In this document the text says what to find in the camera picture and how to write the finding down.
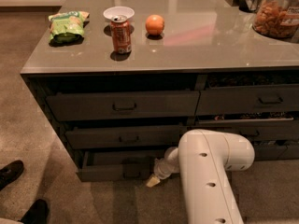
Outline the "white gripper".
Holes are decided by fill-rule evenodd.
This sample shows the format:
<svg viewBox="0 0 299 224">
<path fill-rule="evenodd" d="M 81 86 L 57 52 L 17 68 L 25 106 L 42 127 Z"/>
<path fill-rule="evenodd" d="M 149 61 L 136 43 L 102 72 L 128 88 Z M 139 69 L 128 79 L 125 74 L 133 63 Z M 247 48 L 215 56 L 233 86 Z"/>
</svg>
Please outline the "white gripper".
<svg viewBox="0 0 299 224">
<path fill-rule="evenodd" d="M 146 182 L 148 188 L 158 185 L 161 180 L 167 179 L 171 174 L 179 172 L 178 161 L 168 161 L 166 159 L 156 160 L 154 163 L 154 174 Z"/>
</svg>

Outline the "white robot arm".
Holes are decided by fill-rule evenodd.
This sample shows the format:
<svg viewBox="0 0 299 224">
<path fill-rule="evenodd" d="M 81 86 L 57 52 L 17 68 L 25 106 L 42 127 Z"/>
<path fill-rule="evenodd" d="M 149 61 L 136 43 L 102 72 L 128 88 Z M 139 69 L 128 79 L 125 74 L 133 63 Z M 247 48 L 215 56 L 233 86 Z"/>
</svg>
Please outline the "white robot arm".
<svg viewBox="0 0 299 224">
<path fill-rule="evenodd" d="M 249 169 L 254 158 L 239 134 L 190 130 L 155 161 L 147 186 L 179 173 L 189 224 L 244 224 L 226 173 Z"/>
</svg>

